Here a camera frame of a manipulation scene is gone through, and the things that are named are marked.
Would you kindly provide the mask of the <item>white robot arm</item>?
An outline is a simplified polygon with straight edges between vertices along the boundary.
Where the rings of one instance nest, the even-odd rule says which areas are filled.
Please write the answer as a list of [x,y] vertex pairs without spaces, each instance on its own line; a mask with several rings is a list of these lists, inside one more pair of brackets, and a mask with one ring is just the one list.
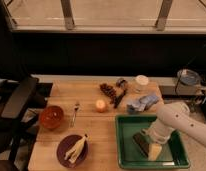
[[147,135],[158,144],[166,144],[175,130],[179,130],[206,147],[206,124],[190,116],[184,102],[174,102],[157,108],[157,119],[147,129]]

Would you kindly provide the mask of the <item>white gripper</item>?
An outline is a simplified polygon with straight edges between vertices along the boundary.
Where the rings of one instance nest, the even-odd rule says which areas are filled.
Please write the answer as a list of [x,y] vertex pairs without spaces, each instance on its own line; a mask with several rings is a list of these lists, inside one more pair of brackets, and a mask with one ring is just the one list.
[[162,146],[160,144],[166,144],[170,139],[173,129],[159,119],[156,119],[147,130],[150,138],[156,142],[151,143],[149,146],[148,160],[155,161],[162,151]]

